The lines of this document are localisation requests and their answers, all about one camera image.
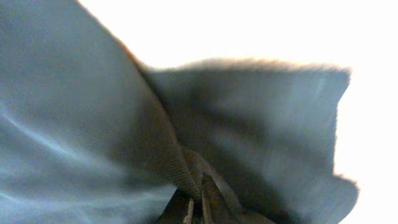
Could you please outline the black t-shirt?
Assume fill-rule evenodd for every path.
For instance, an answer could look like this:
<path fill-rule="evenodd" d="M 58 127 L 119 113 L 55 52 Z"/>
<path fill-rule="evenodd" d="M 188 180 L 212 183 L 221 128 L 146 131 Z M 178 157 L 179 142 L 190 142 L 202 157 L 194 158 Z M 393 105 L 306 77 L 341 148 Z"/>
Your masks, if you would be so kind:
<path fill-rule="evenodd" d="M 212 176 L 241 223 L 338 223 L 350 71 L 204 60 L 140 65 L 76 1 L 1 2 L 1 222 L 154 223 Z"/>

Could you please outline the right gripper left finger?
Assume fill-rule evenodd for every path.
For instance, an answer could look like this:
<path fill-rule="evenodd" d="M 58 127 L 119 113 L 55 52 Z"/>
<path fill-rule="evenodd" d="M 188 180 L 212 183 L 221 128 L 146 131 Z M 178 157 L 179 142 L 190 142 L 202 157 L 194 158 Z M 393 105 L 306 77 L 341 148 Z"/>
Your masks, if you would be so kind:
<path fill-rule="evenodd" d="M 192 224 L 194 199 L 177 189 L 155 224 Z"/>

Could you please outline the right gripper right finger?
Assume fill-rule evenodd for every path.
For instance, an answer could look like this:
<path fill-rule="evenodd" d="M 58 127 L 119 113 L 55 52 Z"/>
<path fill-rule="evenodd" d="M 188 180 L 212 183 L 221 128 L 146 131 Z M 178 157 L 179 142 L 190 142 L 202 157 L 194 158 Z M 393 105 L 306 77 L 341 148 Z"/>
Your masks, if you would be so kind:
<path fill-rule="evenodd" d="M 204 224 L 239 224 L 212 176 L 205 173 L 201 180 L 201 204 Z"/>

